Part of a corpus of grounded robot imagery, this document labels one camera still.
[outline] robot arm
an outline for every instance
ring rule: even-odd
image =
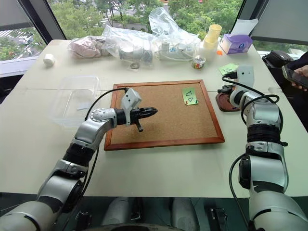
[[[237,81],[253,85],[251,66],[239,66]],[[275,103],[241,86],[230,102],[246,116],[247,144],[239,164],[239,183],[249,190],[249,230],[306,231],[308,220],[299,205],[285,195],[288,172],[280,141],[282,117]]]
[[[123,124],[136,124],[142,131],[139,119],[157,112],[153,107],[137,108],[140,101],[139,94],[129,89],[122,99],[123,109],[92,111],[78,128],[64,157],[58,160],[41,186],[37,200],[23,203],[2,216],[0,231],[50,230],[61,213],[70,212],[82,195],[84,185],[80,179],[86,175],[104,134]]]

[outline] tissue box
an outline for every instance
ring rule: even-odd
[[[247,52],[252,44],[249,35],[224,34],[220,42],[220,47],[226,54],[236,54]]]

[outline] black bag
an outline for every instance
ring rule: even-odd
[[[271,51],[269,54],[264,55],[262,60],[268,67],[282,67],[293,59],[284,51]]]

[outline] table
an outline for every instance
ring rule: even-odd
[[[96,74],[102,84],[102,93],[113,83],[202,78],[226,140],[222,144],[110,152],[103,150],[102,142],[87,196],[232,197],[228,172],[233,160],[244,153],[247,130],[239,112],[224,113],[218,109],[216,90],[223,82],[217,67],[230,62],[255,63],[255,88],[263,92],[267,92],[268,87],[277,89],[278,85],[253,47],[248,54],[218,56],[200,72],[187,63],[173,62],[156,62],[158,67],[152,70],[132,72],[126,69],[127,64],[121,65],[112,57],[74,61],[65,50],[67,44],[68,41],[52,41],[0,105],[0,192],[37,193],[56,161],[63,157],[76,129],[63,129],[53,123],[48,118],[49,106],[61,79],[80,73]],[[42,62],[47,52],[52,52],[57,59],[50,69]],[[285,148],[290,177],[286,193],[307,196],[308,184],[302,184],[299,179],[308,174],[306,152],[303,151],[308,134],[284,94],[276,94],[281,98],[278,105],[284,117],[282,141],[289,142]],[[104,97],[101,107],[109,107],[110,100],[111,95]],[[236,183],[237,170],[233,180],[238,196],[248,197],[248,191]]]

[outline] green sticky note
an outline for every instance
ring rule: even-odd
[[[196,91],[194,88],[183,88],[182,89],[183,100],[186,105],[198,104],[196,97]]]
[[[237,69],[238,65],[235,64],[227,64],[219,68],[219,71],[224,76],[225,74],[235,71]]]

